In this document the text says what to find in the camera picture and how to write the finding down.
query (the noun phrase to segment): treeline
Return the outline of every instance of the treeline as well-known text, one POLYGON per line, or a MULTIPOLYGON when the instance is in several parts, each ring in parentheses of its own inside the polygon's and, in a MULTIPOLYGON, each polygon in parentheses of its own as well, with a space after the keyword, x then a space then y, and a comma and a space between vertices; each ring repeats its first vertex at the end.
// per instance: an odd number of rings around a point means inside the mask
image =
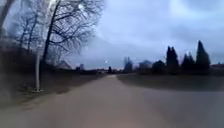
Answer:
POLYGON ((139 63, 139 66, 134 67, 131 59, 125 58, 123 71, 125 73, 137 72, 139 74, 209 74, 210 58, 200 40, 195 58, 196 60, 194 60, 191 53, 186 53, 183 61, 180 63, 175 48, 168 46, 166 62, 162 60, 154 63, 143 61, 139 63))

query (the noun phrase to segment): grass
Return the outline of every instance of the grass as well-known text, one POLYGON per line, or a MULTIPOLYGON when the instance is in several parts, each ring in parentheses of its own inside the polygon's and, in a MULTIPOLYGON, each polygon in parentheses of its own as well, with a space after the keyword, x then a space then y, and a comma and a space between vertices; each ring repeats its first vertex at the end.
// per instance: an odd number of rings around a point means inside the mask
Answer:
POLYGON ((224 77, 120 75, 126 85, 174 91, 224 91, 224 77))
POLYGON ((35 87, 34 75, 18 75, 7 74, 4 80, 5 89, 10 93, 10 97, 7 102, 0 101, 0 108, 7 108, 10 106, 20 105, 28 101, 34 100, 40 96, 47 96, 50 94, 63 94, 70 90, 80 87, 88 82, 101 78, 102 75, 78 75, 71 73, 54 73, 44 74, 41 80, 41 89, 43 92, 32 93, 31 90, 27 90, 26 87, 35 87))

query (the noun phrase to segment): overcast sky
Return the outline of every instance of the overcast sky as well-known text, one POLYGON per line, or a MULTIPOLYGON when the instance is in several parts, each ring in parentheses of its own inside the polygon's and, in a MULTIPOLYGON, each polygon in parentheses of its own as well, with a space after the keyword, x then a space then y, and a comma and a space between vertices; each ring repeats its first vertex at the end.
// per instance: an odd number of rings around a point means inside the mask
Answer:
POLYGON ((96 34, 82 53, 96 65, 164 59, 168 45, 182 59, 195 55, 199 39, 213 63, 224 62, 224 0, 106 0, 96 34))

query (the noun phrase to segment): evergreen tree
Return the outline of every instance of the evergreen tree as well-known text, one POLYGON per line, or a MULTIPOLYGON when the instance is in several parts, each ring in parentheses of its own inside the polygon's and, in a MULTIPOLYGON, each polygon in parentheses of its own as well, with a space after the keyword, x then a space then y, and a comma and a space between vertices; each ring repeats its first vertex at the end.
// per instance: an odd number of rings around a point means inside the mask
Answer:
POLYGON ((166 66, 169 68, 172 65, 172 57, 171 57, 171 48, 168 46, 167 52, 166 52, 166 66))
POLYGON ((171 48, 172 64, 174 69, 179 68, 178 57, 174 47, 171 48))
POLYGON ((112 73, 112 68, 111 68, 111 66, 108 68, 108 73, 112 73))
POLYGON ((185 54, 184 60, 181 64, 181 68, 184 71, 192 71, 192 70, 194 70, 194 67, 195 67, 195 62, 194 62, 194 59, 191 56, 191 54, 189 54, 189 55, 185 54))
POLYGON ((133 72, 133 62, 129 57, 124 59, 124 72, 132 73, 133 72))
POLYGON ((208 53, 205 51, 202 42, 198 42, 198 50, 196 57, 196 67, 198 70, 208 70, 210 68, 210 59, 208 53))
POLYGON ((171 74, 176 74, 178 72, 179 63, 177 53, 174 47, 169 47, 167 49, 166 66, 167 70, 171 74))

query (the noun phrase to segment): paved road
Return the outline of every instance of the paved road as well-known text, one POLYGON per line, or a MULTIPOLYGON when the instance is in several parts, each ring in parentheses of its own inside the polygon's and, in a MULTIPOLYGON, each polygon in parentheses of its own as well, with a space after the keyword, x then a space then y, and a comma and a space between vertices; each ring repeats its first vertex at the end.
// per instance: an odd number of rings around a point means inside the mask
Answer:
POLYGON ((223 128, 222 92, 172 92, 107 76, 0 112, 1 128, 223 128))

